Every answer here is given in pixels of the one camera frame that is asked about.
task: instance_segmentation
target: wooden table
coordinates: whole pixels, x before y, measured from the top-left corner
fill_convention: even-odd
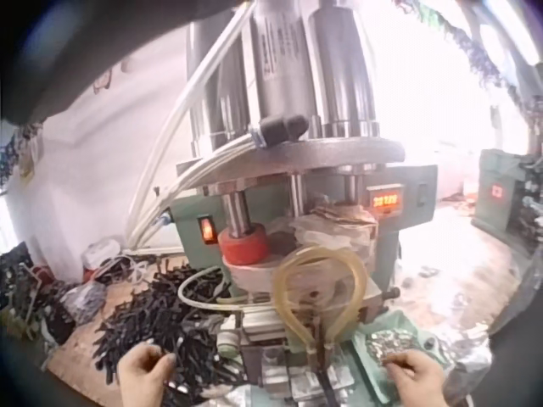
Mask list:
[[[170,258],[170,268],[182,265],[185,257]],[[157,271],[156,265],[147,270],[145,279],[150,281]],[[105,370],[97,371],[94,367],[96,360],[92,360],[96,347],[92,345],[103,333],[95,332],[102,321],[113,314],[115,306],[130,301],[131,292],[139,293],[147,288],[148,284],[142,282],[132,285],[128,282],[108,287],[103,310],[88,324],[78,327],[62,347],[60,347],[48,362],[48,369],[60,380],[85,395],[90,400],[104,407],[122,407],[119,386],[116,382],[107,386],[105,384]]]
[[[511,253],[503,243],[471,226],[463,212],[443,206],[434,221],[402,232],[402,268],[397,270],[395,284],[401,287],[411,279],[411,287],[402,288],[394,307],[403,309],[421,328],[441,323],[463,328],[478,322],[490,324],[518,286],[510,270],[514,267]],[[439,273],[423,278],[418,273],[424,269]],[[94,331],[117,304],[130,299],[131,290],[128,283],[110,286],[104,311],[77,328],[48,364],[54,375],[105,407],[122,404],[118,386],[106,386],[105,373],[94,367],[92,343],[102,334]],[[467,301],[465,309],[451,309],[458,294]]]

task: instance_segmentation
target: tinsel decoration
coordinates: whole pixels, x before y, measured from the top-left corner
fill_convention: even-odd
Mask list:
[[[9,143],[0,148],[0,188],[8,182],[19,163],[20,155],[29,147],[30,140],[42,133],[43,121],[18,128]]]
[[[533,98],[524,101],[520,97],[518,89],[510,84],[501,74],[490,59],[484,48],[473,41],[467,33],[452,25],[443,15],[434,9],[421,4],[419,0],[392,0],[405,14],[415,15],[428,27],[441,32],[445,39],[452,40],[467,56],[473,73],[479,76],[480,85],[489,89],[490,86],[505,89],[512,102],[520,111],[529,126],[532,137],[541,140],[541,126],[543,125],[543,100]]]

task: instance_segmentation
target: digital display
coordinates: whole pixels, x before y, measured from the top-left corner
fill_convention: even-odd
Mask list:
[[[401,214],[403,210],[403,185],[376,185],[368,187],[367,191],[369,192],[369,207],[379,219]]]
[[[397,193],[390,193],[387,195],[380,195],[373,197],[373,208],[382,208],[386,206],[394,206],[400,202],[400,195]]]

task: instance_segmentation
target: red light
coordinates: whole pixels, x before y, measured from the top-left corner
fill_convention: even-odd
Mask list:
[[[493,185],[492,186],[492,196],[494,198],[502,198],[503,197],[503,188],[499,185]]]
[[[395,206],[400,202],[400,196],[397,193],[391,193],[386,195],[379,195],[373,197],[373,208],[383,208],[389,206]]]
[[[202,216],[198,218],[200,225],[200,233],[205,244],[216,244],[217,232],[215,230],[215,225],[213,224],[213,219],[210,216]]]

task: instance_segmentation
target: hand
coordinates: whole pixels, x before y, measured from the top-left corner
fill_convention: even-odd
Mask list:
[[[164,381],[176,367],[174,354],[164,355],[156,345],[140,343],[119,361],[120,396],[124,407],[160,407]]]
[[[383,361],[404,407],[446,407],[445,373],[438,362],[419,350],[390,354]]]

